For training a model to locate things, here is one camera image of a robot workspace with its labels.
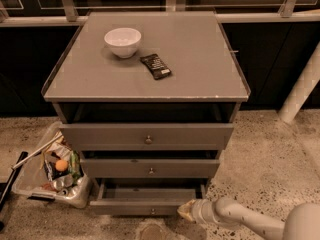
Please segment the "metal railing frame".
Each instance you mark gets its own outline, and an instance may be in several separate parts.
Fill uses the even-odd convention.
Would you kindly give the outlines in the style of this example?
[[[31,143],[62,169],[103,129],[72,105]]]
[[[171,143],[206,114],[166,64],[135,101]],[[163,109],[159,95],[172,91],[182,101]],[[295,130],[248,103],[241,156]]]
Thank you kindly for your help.
[[[221,23],[312,22],[320,0],[0,0],[3,27],[80,25],[91,12],[211,11]]]

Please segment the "grey drawer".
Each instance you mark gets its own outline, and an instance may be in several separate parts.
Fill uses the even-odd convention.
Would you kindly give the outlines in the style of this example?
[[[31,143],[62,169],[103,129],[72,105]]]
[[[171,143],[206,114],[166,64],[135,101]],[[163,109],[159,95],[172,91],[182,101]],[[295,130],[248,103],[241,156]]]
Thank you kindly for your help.
[[[231,123],[73,123],[62,124],[77,151],[223,150]]]
[[[209,178],[215,151],[86,151],[81,166],[91,178]]]
[[[171,216],[192,199],[206,195],[206,179],[101,179],[90,206],[96,214],[114,216]]]

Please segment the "black snack packet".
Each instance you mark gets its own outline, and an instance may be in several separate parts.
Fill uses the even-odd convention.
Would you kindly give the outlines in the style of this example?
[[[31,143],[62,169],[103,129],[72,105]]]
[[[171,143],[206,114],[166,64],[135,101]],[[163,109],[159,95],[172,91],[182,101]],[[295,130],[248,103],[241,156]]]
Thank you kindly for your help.
[[[155,80],[160,80],[171,75],[170,68],[157,54],[151,54],[140,58],[140,61],[148,68]]]

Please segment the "green snack bag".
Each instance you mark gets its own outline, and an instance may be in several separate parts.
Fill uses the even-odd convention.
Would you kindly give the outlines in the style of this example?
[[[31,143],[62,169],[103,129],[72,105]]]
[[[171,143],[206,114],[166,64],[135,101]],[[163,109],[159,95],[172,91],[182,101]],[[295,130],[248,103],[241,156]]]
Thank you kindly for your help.
[[[79,156],[75,151],[70,154],[68,171],[74,182],[82,177]]]

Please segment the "orange fruit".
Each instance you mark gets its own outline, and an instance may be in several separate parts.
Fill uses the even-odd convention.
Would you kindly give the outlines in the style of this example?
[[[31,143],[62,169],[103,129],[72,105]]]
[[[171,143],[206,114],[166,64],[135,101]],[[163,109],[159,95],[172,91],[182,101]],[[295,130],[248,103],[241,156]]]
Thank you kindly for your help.
[[[60,159],[55,163],[55,169],[58,172],[64,172],[68,169],[68,162],[66,160]]]

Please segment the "silver can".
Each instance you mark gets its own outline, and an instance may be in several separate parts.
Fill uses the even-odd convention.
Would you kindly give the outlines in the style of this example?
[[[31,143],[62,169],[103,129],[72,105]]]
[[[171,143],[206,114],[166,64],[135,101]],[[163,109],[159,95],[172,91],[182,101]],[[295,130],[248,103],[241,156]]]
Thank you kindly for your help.
[[[52,181],[52,186],[57,191],[62,191],[65,188],[71,187],[73,185],[73,177],[71,174],[61,176]]]

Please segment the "grey bottom drawer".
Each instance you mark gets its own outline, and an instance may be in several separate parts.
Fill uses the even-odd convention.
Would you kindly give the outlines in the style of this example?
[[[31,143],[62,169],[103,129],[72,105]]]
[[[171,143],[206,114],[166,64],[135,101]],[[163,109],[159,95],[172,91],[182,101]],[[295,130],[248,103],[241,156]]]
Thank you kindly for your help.
[[[96,214],[114,216],[171,216],[192,199],[206,195],[206,179],[101,179],[90,206]]]

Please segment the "grey drawer cabinet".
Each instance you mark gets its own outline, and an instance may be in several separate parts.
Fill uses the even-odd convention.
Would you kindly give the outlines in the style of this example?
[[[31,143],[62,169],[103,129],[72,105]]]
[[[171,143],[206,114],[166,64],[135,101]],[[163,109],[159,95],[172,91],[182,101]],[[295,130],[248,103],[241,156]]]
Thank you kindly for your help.
[[[104,36],[142,34],[120,58]],[[172,71],[155,80],[141,57],[157,54]],[[231,123],[250,89],[211,12],[93,12],[47,79],[42,95],[62,124]]]

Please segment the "black bar on floor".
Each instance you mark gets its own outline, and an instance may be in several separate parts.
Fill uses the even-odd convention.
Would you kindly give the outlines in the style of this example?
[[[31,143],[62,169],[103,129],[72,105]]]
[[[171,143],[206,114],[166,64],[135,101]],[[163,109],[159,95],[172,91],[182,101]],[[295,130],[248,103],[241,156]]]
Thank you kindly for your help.
[[[25,159],[28,156],[28,152],[23,151],[21,152],[16,165],[21,162],[23,159]],[[19,173],[21,170],[21,166],[19,166],[17,169],[12,169],[12,172],[8,178],[8,180],[4,183],[0,183],[0,215],[2,215],[2,211],[5,207],[6,202],[8,201],[9,198],[9,194],[11,192],[12,186],[15,182],[15,180],[17,179]],[[3,231],[5,227],[5,222],[4,219],[1,218],[0,219],[0,232]]]

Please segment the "white support pole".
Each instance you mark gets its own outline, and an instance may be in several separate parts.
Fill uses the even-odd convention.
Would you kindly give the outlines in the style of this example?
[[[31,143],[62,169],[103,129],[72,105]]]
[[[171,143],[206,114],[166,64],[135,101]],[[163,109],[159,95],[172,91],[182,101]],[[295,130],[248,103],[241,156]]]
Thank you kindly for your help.
[[[291,123],[319,81],[320,42],[279,110],[279,118],[285,123]]]

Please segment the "grey middle drawer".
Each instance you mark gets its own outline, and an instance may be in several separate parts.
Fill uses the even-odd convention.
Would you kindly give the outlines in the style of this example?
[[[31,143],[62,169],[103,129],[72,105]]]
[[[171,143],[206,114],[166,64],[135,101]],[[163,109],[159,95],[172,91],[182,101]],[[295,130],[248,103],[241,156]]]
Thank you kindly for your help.
[[[86,151],[81,166],[91,178],[209,178],[215,151]]]

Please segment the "grey top drawer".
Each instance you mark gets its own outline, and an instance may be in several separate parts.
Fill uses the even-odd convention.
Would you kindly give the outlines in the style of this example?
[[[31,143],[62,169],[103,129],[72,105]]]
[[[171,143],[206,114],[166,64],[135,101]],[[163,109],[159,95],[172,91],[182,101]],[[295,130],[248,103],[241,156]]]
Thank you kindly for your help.
[[[62,124],[77,151],[223,150],[231,123],[73,123]]]

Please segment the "white stick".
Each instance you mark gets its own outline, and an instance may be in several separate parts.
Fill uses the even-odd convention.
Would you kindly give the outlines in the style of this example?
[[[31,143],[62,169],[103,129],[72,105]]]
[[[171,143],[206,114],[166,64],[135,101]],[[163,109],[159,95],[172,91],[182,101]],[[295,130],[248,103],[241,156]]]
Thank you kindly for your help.
[[[31,153],[30,155],[27,155],[26,158],[22,159],[21,161],[17,162],[15,165],[11,166],[11,169],[12,170],[18,169],[19,167],[24,165],[31,158],[35,157],[36,155],[39,155],[44,149],[48,148],[51,144],[53,144],[55,141],[57,141],[61,137],[62,137],[62,133],[59,133],[56,137],[54,137],[53,139],[51,139],[50,141],[48,141],[47,143],[42,145],[40,148],[35,150],[33,153]]]

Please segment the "white ceramic bowl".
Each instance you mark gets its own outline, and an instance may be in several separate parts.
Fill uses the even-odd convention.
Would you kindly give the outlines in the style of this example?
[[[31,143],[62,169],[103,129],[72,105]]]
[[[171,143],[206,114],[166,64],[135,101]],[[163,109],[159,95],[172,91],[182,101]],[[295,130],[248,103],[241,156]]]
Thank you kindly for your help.
[[[111,52],[120,58],[130,58],[138,50],[142,34],[133,28],[116,28],[107,32],[104,41]]]

